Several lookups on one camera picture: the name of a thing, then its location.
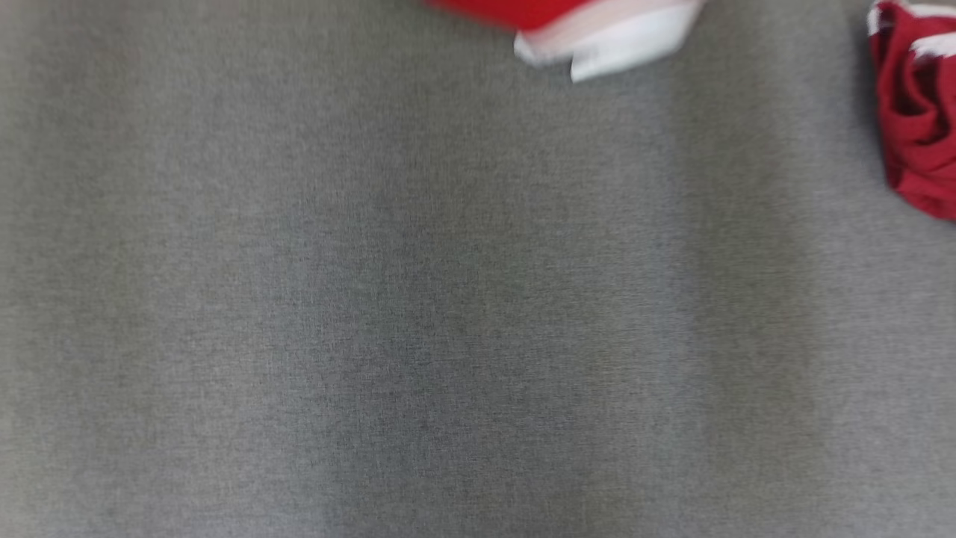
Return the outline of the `red shirt with white panel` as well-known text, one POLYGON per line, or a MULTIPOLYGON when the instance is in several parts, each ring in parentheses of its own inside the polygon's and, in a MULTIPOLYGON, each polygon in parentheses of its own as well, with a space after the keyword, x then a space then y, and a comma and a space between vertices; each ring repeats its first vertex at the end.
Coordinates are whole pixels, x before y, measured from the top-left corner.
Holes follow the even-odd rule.
POLYGON ((515 57, 569 64, 581 82, 651 64, 683 47, 708 0, 426 0, 515 34, 515 57))

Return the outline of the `red garment with white stripes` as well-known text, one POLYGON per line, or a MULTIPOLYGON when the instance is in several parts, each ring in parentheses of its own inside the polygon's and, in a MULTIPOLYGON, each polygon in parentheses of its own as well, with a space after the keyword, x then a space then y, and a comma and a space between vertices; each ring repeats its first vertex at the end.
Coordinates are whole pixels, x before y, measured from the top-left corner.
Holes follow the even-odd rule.
POLYGON ((866 21, 888 184, 956 221, 956 7, 875 0, 866 21))

